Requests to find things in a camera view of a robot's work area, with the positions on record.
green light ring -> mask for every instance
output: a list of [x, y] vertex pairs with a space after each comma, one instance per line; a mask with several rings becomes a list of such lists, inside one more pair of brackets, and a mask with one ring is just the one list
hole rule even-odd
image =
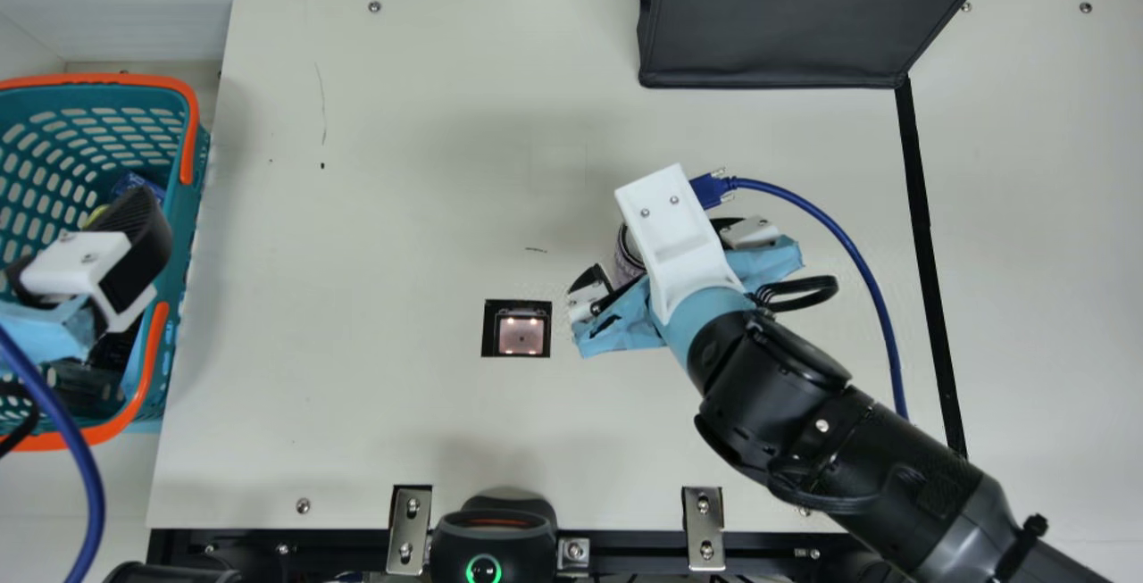
[[469, 565], [464, 566], [464, 577], [469, 580], [469, 583], [477, 583], [475, 580], [472, 578], [472, 564], [477, 562], [480, 559], [489, 559], [490, 561], [493, 561], [493, 565], [496, 566], [496, 577], [493, 578], [493, 583], [499, 583], [499, 578], [504, 574], [504, 570], [503, 568], [501, 568], [499, 561], [496, 559], [496, 557], [491, 554], [477, 554], [473, 558], [469, 559]]

cable connector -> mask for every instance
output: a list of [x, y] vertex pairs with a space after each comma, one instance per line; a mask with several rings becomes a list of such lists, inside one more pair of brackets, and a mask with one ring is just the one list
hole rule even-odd
[[726, 168], [719, 168], [713, 173], [706, 173], [701, 177], [690, 179], [690, 190], [695, 191], [695, 197], [698, 198], [698, 203], [702, 205], [703, 210], [710, 210], [734, 199], [729, 179], [726, 179], [724, 175], [726, 175]]

basket handle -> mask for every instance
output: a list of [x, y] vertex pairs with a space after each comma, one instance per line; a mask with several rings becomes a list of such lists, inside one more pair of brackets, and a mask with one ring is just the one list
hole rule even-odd
[[[114, 417], [102, 424], [80, 430], [80, 433], [83, 434], [83, 440], [87, 440], [89, 446], [95, 447], [119, 436], [135, 420], [135, 415], [143, 407], [147, 392], [151, 390], [155, 364], [159, 361], [159, 345], [162, 343], [162, 335], [167, 328], [168, 314], [170, 314], [170, 305], [168, 303], [160, 302], [154, 305], [154, 312], [151, 314], [151, 328], [147, 329], [146, 349], [143, 356], [143, 372], [139, 375], [138, 386], [135, 388], [135, 393], [131, 396], [130, 401], [127, 402], [127, 406], [120, 409]], [[56, 431], [25, 438], [23, 442], [16, 446], [16, 452], [58, 452], [66, 448], [67, 445], [63, 436], [59, 436], [59, 432]]]
[[110, 71], [81, 71], [73, 74], [24, 75], [19, 79], [0, 81], [0, 90], [16, 88], [41, 88], [48, 86], [74, 86], [74, 83], [94, 83], [95, 86], [138, 86], [143, 88], [162, 88], [178, 91], [186, 99], [186, 128], [183, 130], [183, 152], [178, 160], [178, 183], [194, 183], [194, 144], [199, 134], [199, 99], [187, 83], [170, 75], [151, 74], [114, 74]]

teal plastic basket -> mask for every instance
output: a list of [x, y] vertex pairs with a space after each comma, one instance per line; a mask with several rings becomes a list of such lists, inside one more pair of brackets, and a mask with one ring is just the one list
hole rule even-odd
[[[139, 324], [121, 406], [105, 418], [75, 417], [90, 445], [131, 422], [162, 417], [209, 144], [194, 91], [176, 79], [62, 74], [0, 82], [0, 267], [45, 248], [61, 231], [81, 230], [127, 173], [167, 189], [170, 261]], [[15, 302], [3, 278], [0, 301]], [[0, 366], [0, 380], [15, 376]], [[30, 405], [0, 399], [0, 434], [10, 433]], [[63, 448], [47, 416], [18, 447]]]

blue cable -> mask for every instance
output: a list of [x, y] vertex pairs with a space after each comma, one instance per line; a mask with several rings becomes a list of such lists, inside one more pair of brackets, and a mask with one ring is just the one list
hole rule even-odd
[[67, 573], [67, 578], [64, 580], [64, 583], [82, 583], [91, 567], [91, 561], [95, 560], [95, 553], [99, 551], [99, 542], [103, 540], [106, 503], [103, 498], [103, 480], [99, 478], [99, 469], [95, 465], [91, 449], [83, 440], [79, 428], [75, 426], [71, 414], [59, 402], [48, 383], [43, 381], [40, 370], [27, 359], [24, 351], [16, 346], [3, 327], [0, 327], [0, 357], [24, 382], [24, 388], [40, 405], [40, 409], [55, 421], [56, 428], [64, 437], [64, 441], [67, 442], [67, 448], [75, 457], [75, 465], [83, 478], [83, 489], [87, 492], [87, 534], [83, 536], [83, 545], [80, 546], [75, 562], [71, 572]]
[[873, 271], [869, 269], [869, 264], [865, 263], [865, 258], [861, 256], [857, 246], [854, 245], [849, 235], [841, 230], [829, 214], [825, 214], [821, 208], [814, 206], [804, 197], [798, 195], [791, 191], [788, 191], [780, 185], [767, 184], [766, 182], [759, 182], [756, 179], [744, 179], [743, 177], [727, 177], [726, 191], [733, 191], [735, 189], [746, 189], [751, 191], [758, 191], [764, 193], [772, 193], [772, 195], [784, 199], [798, 208], [804, 209], [806, 213], [813, 214], [814, 218], [822, 223], [833, 237], [838, 238], [841, 246], [845, 247], [846, 253], [853, 258], [854, 264], [857, 265], [857, 271], [861, 272], [862, 279], [865, 280], [865, 286], [869, 287], [869, 295], [873, 298], [873, 306], [877, 308], [877, 319], [881, 322], [881, 335], [885, 337], [885, 350], [889, 354], [889, 382], [893, 384], [893, 405], [897, 410], [897, 415], [909, 420], [909, 408], [905, 405], [905, 386], [901, 380], [901, 356], [897, 352], [897, 335], [894, 335], [893, 322], [889, 321], [889, 309], [885, 305], [885, 297], [881, 296], [881, 287], [877, 286], [877, 280], [873, 278]]

